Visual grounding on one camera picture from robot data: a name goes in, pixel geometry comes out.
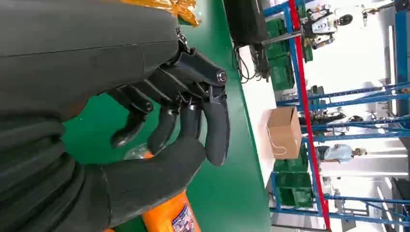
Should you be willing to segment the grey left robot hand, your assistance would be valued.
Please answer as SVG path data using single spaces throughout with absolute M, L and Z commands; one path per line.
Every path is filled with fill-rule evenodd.
M 188 46 L 163 9 L 120 0 L 0 3 L 0 229 L 102 232 L 180 194 L 230 141 L 226 72 Z M 108 94 L 128 111 L 113 147 L 135 138 L 152 102 L 154 156 L 79 163 L 64 122 Z

